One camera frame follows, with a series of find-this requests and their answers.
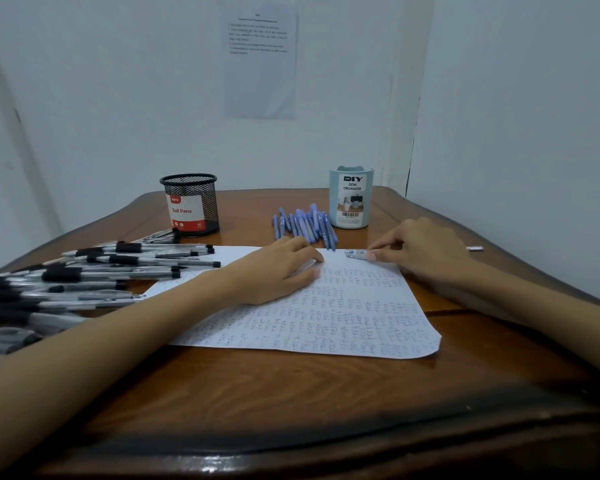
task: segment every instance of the hand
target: hand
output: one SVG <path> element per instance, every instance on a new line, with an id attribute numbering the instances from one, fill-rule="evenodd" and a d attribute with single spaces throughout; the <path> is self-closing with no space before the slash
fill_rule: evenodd
<path id="1" fill-rule="evenodd" d="M 419 278 L 451 284 L 476 263 L 453 229 L 407 219 L 369 246 L 369 261 L 397 264 Z"/>
<path id="2" fill-rule="evenodd" d="M 260 305 L 311 284 L 320 276 L 317 266 L 291 276 L 311 260 L 323 262 L 324 257 L 304 237 L 285 236 L 221 269 L 232 284 L 232 300 Z"/>

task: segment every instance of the paper sign on wall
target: paper sign on wall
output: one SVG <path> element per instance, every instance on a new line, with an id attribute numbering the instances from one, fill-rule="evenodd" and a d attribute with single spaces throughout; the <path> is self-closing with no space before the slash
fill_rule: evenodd
<path id="1" fill-rule="evenodd" d="M 291 120 L 296 112 L 296 7 L 221 3 L 225 115 Z"/>

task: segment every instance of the forearm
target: forearm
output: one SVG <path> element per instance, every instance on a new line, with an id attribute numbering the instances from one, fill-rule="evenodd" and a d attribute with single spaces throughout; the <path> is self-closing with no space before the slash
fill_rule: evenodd
<path id="1" fill-rule="evenodd" d="M 218 271 L 204 275 L 1 360 L 0 470 L 160 346 L 232 305 Z"/>
<path id="2" fill-rule="evenodd" d="M 503 309 L 600 370 L 600 306 L 477 262 L 449 284 Z"/>

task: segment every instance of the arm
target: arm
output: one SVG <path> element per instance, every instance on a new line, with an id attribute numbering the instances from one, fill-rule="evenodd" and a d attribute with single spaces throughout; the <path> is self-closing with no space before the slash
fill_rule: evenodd
<path id="1" fill-rule="evenodd" d="M 0 471 L 46 438 L 147 355 L 223 308 L 288 295 L 318 275 L 302 237 L 133 306 L 89 320 L 0 360 Z"/>
<path id="2" fill-rule="evenodd" d="M 475 261 L 453 230 L 426 218 L 406 220 L 370 250 L 369 260 L 396 263 L 424 280 L 475 295 L 600 370 L 600 306 Z"/>

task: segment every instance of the pile of pens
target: pile of pens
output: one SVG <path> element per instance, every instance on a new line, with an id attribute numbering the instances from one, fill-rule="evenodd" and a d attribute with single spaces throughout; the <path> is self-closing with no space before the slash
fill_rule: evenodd
<path id="1" fill-rule="evenodd" d="M 183 244 L 177 230 L 136 242 L 106 242 L 62 253 L 53 261 L 0 274 L 0 355 L 80 324 L 74 312 L 133 305 L 144 295 L 129 291 L 131 280 L 170 280 L 183 269 L 220 267 L 204 259 L 210 244 Z"/>
<path id="2" fill-rule="evenodd" d="M 276 240 L 285 236 L 289 231 L 294 237 L 304 236 L 312 244 L 322 239 L 325 248 L 336 250 L 338 236 L 333 230 L 329 216 L 326 212 L 318 210 L 318 206 L 314 203 L 309 206 L 308 212 L 296 209 L 295 214 L 289 215 L 286 215 L 285 209 L 280 207 L 280 218 L 275 214 L 271 222 L 273 223 Z"/>

